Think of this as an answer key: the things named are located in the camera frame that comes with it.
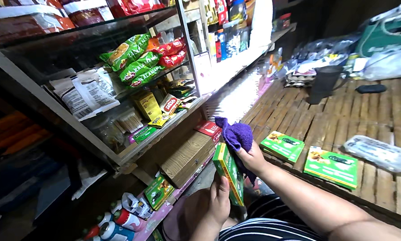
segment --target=black and white striped clothing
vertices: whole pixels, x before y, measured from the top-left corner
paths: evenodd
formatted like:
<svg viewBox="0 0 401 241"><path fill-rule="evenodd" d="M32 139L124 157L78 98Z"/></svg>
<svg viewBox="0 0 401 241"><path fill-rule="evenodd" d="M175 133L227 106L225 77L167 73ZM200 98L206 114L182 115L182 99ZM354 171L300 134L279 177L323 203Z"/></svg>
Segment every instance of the black and white striped clothing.
<svg viewBox="0 0 401 241"><path fill-rule="evenodd" d="M220 231L218 241L319 241L313 232L276 195L253 202L248 220Z"/></svg>

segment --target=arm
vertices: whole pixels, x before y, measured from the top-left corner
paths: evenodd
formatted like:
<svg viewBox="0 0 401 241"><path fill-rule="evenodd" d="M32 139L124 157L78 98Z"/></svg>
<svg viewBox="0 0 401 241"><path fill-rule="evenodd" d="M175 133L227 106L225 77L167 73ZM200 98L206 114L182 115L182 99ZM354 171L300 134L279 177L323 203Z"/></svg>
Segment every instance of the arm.
<svg viewBox="0 0 401 241"><path fill-rule="evenodd" d="M267 162L254 141L249 152L241 148L237 154L245 167L262 179L294 213L319 234L330 235L333 240L356 240L348 239L351 236L348 234L349 230L356 233L357 230L363 232L363 229L375 228L378 233L388 233L390 230L401 233L400 229L378 221L356 205Z"/></svg>
<svg viewBox="0 0 401 241"><path fill-rule="evenodd" d="M209 189L211 199L207 213L200 220L190 241L214 241L220 233L230 213L229 181L226 177L215 174Z"/></svg>

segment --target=hand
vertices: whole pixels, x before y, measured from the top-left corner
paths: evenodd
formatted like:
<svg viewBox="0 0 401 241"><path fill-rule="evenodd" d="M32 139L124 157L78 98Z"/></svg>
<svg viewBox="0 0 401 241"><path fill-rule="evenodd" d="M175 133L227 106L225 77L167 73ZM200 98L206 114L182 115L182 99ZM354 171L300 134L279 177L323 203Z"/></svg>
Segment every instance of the hand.
<svg viewBox="0 0 401 241"><path fill-rule="evenodd" d="M239 151L236 151L236 154L242 160L244 166L257 176L260 176L260 173L267 169L269 164L269 162L264 159L263 153L255 141L253 141L249 152L241 148Z"/></svg>
<svg viewBox="0 0 401 241"><path fill-rule="evenodd" d="M219 176L216 172L209 190L211 199L206 218L209 219L209 222L221 228L230 213L230 186L228 179L225 176Z"/></svg>

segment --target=purple towel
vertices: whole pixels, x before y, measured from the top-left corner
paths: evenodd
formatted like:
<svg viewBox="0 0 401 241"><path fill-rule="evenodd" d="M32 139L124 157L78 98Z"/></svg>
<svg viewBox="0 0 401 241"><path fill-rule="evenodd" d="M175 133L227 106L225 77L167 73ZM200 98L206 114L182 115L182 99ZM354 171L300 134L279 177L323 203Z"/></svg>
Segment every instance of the purple towel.
<svg viewBox="0 0 401 241"><path fill-rule="evenodd" d="M251 132L251 127L249 125L242 123L229 125L227 118L223 117L215 117L215 124L223 129L221 135L231 150L239 151L241 147L247 152L251 150L253 133ZM251 183L254 185L256 175L244 166L244 163L242 163L241 159L236 155L236 153L232 154L235 158L239 171L245 174L245 177L248 176Z"/></svg>

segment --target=black mug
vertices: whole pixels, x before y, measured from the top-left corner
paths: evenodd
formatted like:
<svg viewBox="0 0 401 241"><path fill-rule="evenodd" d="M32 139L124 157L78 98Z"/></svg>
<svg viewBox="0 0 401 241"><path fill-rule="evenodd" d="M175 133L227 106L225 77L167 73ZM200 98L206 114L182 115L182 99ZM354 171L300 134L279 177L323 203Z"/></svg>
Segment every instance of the black mug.
<svg viewBox="0 0 401 241"><path fill-rule="evenodd" d="M307 102L311 105L317 105L325 97L331 96L333 90L337 90L348 82L349 73L343 71L342 66L330 65L321 68L315 68L317 76L312 84L311 93L307 99ZM346 78L342 80L342 83L333 89L341 73L346 73Z"/></svg>

